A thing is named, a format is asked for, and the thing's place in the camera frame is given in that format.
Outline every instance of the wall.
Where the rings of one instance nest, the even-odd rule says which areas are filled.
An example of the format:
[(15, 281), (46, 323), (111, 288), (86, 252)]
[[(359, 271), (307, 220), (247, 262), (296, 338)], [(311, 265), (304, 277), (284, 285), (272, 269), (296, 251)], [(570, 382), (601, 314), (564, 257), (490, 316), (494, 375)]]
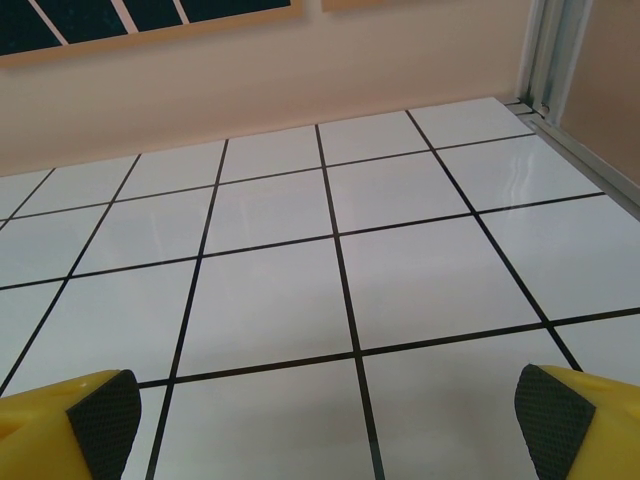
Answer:
[(595, 0), (561, 126), (640, 185), (640, 1)]
[(0, 174), (515, 91), (530, 0), (415, 0), (0, 71)]

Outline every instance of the glossy floor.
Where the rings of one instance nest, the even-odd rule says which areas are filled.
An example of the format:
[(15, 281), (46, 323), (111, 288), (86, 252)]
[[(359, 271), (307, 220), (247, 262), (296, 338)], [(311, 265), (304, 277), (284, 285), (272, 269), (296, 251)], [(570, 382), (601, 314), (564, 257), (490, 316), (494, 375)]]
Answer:
[(639, 291), (494, 99), (0, 178), (3, 394), (132, 369), (126, 480), (533, 480), (520, 370), (640, 384)]

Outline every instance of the yellow plastic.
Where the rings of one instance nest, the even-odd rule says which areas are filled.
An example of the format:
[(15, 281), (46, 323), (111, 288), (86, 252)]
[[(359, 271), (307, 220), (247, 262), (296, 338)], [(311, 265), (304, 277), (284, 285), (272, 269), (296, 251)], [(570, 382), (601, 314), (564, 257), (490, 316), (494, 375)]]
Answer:
[(118, 373), (108, 370), (0, 398), (0, 479), (91, 480), (66, 411)]
[(640, 478), (640, 387), (541, 366), (596, 407), (567, 480)]

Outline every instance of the wooden frame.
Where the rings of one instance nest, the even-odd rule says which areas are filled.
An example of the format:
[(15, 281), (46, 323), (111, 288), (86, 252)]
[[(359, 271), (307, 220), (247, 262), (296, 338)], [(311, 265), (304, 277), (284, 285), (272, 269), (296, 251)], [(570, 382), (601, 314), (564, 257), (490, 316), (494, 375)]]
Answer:
[(91, 42), (74, 43), (71, 45), (4, 55), (0, 56), (0, 68), (21, 67), (83, 55), (111, 52), (138, 45), (179, 40), (223, 30), (299, 18), (304, 14), (303, 3), (304, 0), (291, 0), (289, 7), (274, 8), (261, 12), (235, 15), (233, 17), (217, 18), (204, 22), (190, 23), (188, 25), (177, 25), (175, 27), (161, 28), (147, 32), (131, 33)]
[(338, 12), (352, 8), (383, 5), (385, 3), (389, 3), (389, 0), (322, 0), (322, 11)]

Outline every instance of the black rubber pad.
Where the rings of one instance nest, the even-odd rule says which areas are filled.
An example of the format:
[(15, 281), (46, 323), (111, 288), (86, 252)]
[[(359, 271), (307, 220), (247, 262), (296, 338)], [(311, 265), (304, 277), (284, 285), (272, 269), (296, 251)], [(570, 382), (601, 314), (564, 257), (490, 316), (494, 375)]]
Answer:
[(535, 365), (522, 370), (516, 416), (540, 480), (565, 480), (596, 407)]
[(138, 382), (130, 370), (123, 370), (67, 410), (94, 480), (120, 480), (141, 413)]

